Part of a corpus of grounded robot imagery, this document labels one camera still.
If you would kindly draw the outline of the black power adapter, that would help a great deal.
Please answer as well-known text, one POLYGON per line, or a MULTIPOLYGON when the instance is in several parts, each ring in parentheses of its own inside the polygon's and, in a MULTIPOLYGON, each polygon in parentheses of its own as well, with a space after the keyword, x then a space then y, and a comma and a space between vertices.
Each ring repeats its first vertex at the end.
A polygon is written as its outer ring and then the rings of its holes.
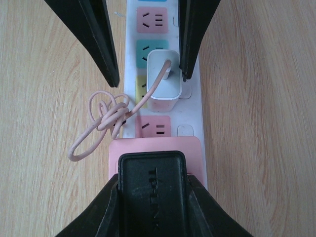
POLYGON ((180 151, 128 153, 118 160, 119 234, 188 237, 187 169, 180 151))

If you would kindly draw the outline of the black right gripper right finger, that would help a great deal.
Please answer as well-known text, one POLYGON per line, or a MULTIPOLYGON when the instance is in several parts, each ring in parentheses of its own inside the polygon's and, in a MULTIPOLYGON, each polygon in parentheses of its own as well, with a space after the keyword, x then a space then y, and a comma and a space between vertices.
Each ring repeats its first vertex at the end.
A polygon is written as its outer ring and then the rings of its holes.
POLYGON ((192 237, 250 237, 250 234, 211 196, 192 174, 188 175, 188 221, 192 237))

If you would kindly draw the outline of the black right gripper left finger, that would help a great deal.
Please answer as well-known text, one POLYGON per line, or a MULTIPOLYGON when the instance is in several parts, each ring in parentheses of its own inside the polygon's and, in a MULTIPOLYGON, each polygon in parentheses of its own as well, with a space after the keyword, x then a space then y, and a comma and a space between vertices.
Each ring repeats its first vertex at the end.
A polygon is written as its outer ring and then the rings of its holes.
POLYGON ((115 174, 88 207, 58 237, 122 237, 123 196, 121 174, 115 174))

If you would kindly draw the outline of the white usb charger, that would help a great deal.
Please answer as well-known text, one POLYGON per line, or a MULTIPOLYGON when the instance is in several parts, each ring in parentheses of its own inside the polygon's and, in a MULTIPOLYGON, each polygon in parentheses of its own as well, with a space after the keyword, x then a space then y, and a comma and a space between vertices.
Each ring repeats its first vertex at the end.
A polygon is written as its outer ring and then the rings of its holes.
POLYGON ((180 56, 174 50, 155 49, 147 57, 147 92, 157 83, 157 87, 147 100, 152 112, 169 112, 173 109, 182 93, 182 72, 180 56))

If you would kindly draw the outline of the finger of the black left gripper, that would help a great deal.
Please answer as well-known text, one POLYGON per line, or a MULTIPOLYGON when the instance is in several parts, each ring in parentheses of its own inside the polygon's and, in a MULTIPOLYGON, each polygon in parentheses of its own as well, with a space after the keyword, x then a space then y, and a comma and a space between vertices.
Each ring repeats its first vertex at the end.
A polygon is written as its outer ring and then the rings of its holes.
POLYGON ((119 85, 119 67, 105 0, 45 0, 85 47, 110 87, 119 85))
POLYGON ((180 69, 183 81, 192 78, 205 32, 220 0, 178 0, 180 69))

